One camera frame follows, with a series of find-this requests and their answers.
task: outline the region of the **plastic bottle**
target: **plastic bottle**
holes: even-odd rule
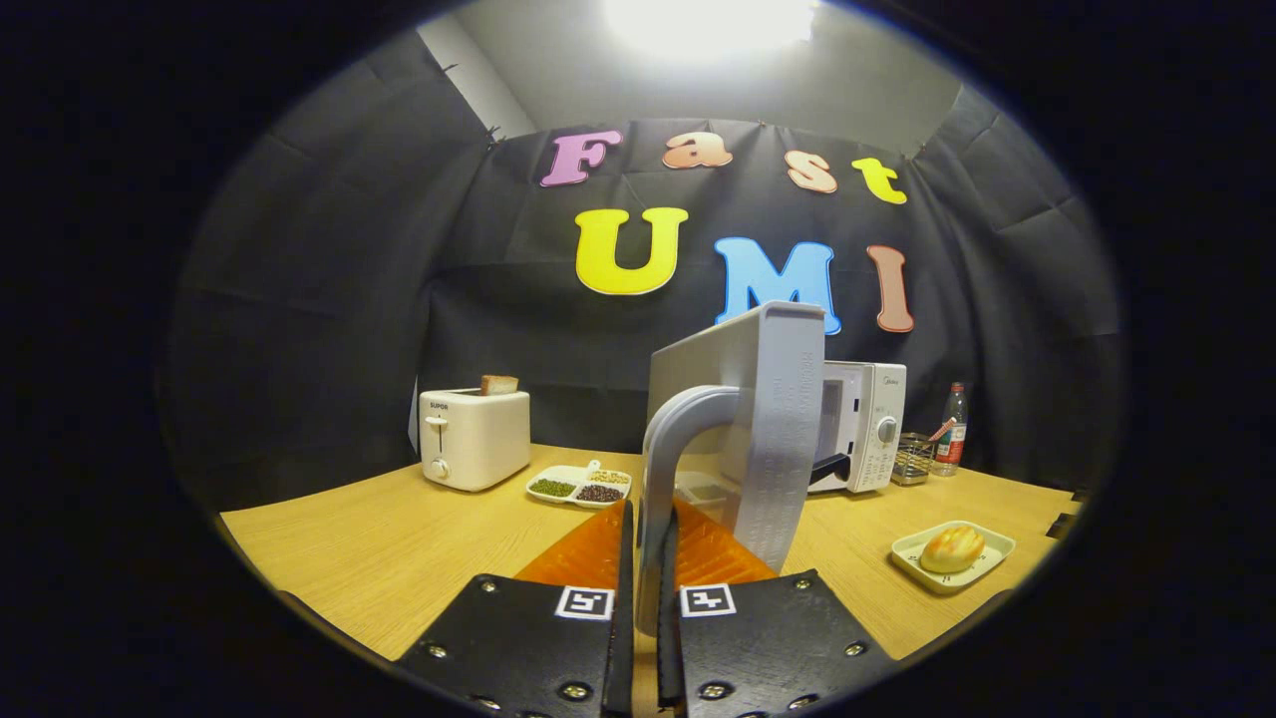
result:
[[[948,403],[944,404],[943,421],[956,418],[953,429],[939,437],[939,446],[935,448],[935,460],[930,464],[930,473],[937,477],[951,477],[957,473],[961,464],[962,450],[966,449],[966,385],[953,383],[948,392]]]

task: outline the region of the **toaster knob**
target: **toaster knob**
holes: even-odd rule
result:
[[[891,417],[878,422],[878,439],[882,440],[882,444],[891,444],[891,440],[894,439],[894,431],[897,427],[898,425]]]
[[[448,478],[448,474],[452,473],[452,469],[448,467],[448,463],[444,462],[443,459],[435,459],[434,462],[430,462],[430,465],[426,468],[425,473],[431,480],[438,480],[441,482],[443,480]]]

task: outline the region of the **white toaster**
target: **white toaster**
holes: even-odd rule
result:
[[[532,460],[531,398],[526,392],[478,397],[477,389],[422,392],[421,472],[461,491],[498,485]]]

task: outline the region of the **wooden table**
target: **wooden table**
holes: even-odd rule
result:
[[[523,487],[546,467],[584,465],[642,477],[629,454],[533,446],[532,463],[480,494],[427,482],[420,465],[292,501],[222,514],[244,553],[274,588],[334,626],[398,658],[475,574],[514,575],[593,511],[549,505]],[[1013,588],[1057,543],[1045,536],[1067,492],[960,469],[924,485],[806,501],[783,574],[818,569],[873,638],[902,658]],[[889,562],[891,543],[962,519],[1013,538],[1014,552],[966,590],[939,597]],[[638,635],[637,715],[655,714],[655,640]]]

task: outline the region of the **gray handle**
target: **gray handle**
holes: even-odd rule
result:
[[[697,386],[674,395],[647,425],[642,497],[638,500],[638,598],[635,624],[656,635],[660,610],[661,539],[674,510],[674,477],[683,450],[702,432],[730,425],[740,403],[734,386]]]

